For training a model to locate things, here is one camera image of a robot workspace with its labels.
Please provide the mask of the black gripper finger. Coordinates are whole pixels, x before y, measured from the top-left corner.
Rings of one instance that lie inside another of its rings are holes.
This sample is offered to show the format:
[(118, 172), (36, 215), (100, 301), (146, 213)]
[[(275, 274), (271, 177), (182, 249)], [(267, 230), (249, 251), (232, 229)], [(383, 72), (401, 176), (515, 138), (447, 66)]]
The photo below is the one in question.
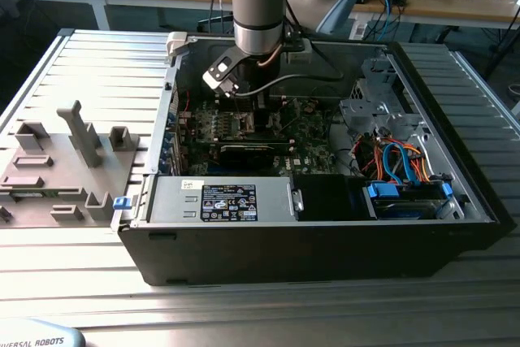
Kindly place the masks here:
[(269, 96), (259, 93), (252, 99), (253, 118), (256, 132), (264, 132), (269, 122)]

